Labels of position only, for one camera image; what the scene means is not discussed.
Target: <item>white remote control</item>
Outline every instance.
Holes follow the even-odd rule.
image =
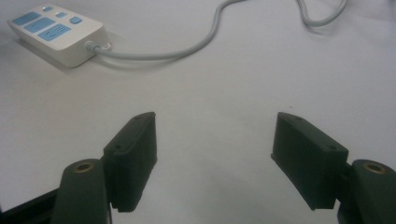
[[[93,41],[111,49],[104,25],[75,12],[44,5],[7,21],[21,39],[67,67],[76,67],[94,54],[85,49]]]

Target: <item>screw hole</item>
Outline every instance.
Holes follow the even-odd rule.
[[[364,163],[364,168],[366,168],[367,170],[379,174],[379,175],[384,175],[387,172],[387,169],[385,169],[385,167],[383,167],[380,164],[375,164],[375,163]]]
[[[93,163],[83,162],[76,167],[75,172],[76,173],[84,173],[84,172],[91,170],[92,168],[93,168]]]

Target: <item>gray cable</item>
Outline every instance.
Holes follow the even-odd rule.
[[[212,23],[212,29],[210,30],[209,34],[201,40],[198,44],[187,48],[183,49],[180,51],[176,52],[171,52],[171,53],[164,53],[164,54],[127,54],[127,53],[115,53],[115,52],[110,52],[104,49],[101,49],[100,46],[97,44],[89,41],[85,44],[85,48],[88,51],[94,52],[96,54],[100,54],[106,57],[110,58],[115,58],[115,59],[122,59],[122,60],[132,60],[132,61],[158,61],[158,60],[169,60],[169,59],[177,59],[177,58],[182,58],[186,57],[190,54],[195,53],[196,51],[202,49],[204,46],[206,46],[215,36],[216,31],[219,29],[219,20],[220,20],[220,14],[221,11],[227,7],[228,5],[232,3],[237,3],[237,2],[242,2],[246,0],[228,0],[223,3],[221,3],[218,8],[216,9],[215,13],[215,18]]]
[[[307,26],[314,26],[314,27],[324,26],[324,25],[327,25],[330,22],[334,21],[343,12],[344,8],[346,8],[347,1],[348,0],[343,0],[341,2],[340,6],[338,6],[337,10],[335,10],[335,12],[331,16],[329,16],[328,18],[320,20],[320,21],[313,21],[313,20],[311,20],[308,17],[308,13],[306,11],[305,1],[304,0],[297,0],[298,5],[299,5],[300,10],[301,10],[301,18],[303,19],[303,22]]]

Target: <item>blue button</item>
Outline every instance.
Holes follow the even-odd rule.
[[[47,26],[51,25],[55,23],[55,21],[48,19],[47,17],[44,17],[38,21],[32,22],[29,25],[25,26],[24,28],[28,31],[30,31],[31,33],[35,33],[37,31],[40,31],[44,28],[46,28]]]
[[[67,31],[71,30],[69,27],[62,25],[62,24],[57,24],[53,26],[52,28],[49,28],[48,30],[40,33],[38,36],[43,38],[44,40],[51,41],[60,35],[63,35]]]
[[[56,14],[56,17],[62,18],[62,17],[64,17],[65,15],[67,15],[67,14],[64,13],[64,12],[59,12],[59,13]]]
[[[28,23],[29,21],[33,21],[37,18],[39,18],[41,15],[35,12],[29,12],[28,14],[25,14],[21,17],[18,17],[17,19],[13,20],[12,22],[14,22],[17,25],[24,25],[26,23]]]
[[[70,19],[70,22],[73,24],[79,24],[80,22],[82,22],[82,19],[80,19],[79,17],[73,17],[72,19]]]
[[[51,11],[53,10],[53,7],[43,7],[43,11]]]

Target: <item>cable connector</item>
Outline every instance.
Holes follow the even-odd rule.
[[[95,44],[93,41],[87,41],[84,48],[89,52],[95,53],[95,48],[100,48],[100,46]]]

